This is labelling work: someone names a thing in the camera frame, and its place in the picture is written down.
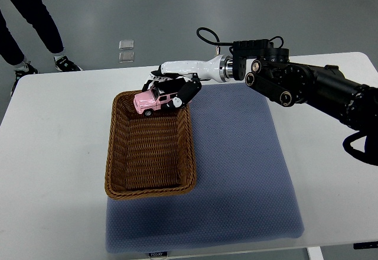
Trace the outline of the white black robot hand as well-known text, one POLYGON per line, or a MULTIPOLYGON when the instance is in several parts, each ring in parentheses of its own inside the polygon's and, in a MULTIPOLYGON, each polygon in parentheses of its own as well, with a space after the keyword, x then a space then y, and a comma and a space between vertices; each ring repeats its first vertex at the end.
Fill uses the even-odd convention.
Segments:
POLYGON ((155 82, 168 81, 178 86, 178 92, 168 103, 162 104, 161 109, 181 109, 201 90, 202 81, 230 81, 233 78, 232 62, 232 58, 225 55, 215 56, 209 61, 168 61, 150 73, 142 92, 148 90, 155 82))

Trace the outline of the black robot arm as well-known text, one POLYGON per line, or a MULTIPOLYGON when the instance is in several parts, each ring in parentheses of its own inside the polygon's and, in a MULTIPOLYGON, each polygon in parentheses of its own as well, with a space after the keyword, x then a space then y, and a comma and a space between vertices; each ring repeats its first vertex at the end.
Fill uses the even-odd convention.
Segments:
POLYGON ((284 107, 296 103, 310 106, 336 118, 356 133, 343 141, 352 157, 377 165, 377 88, 344 77, 336 65, 324 67, 289 61, 289 51, 274 47, 268 39, 221 42, 232 59, 220 69, 226 78, 246 85, 284 107))

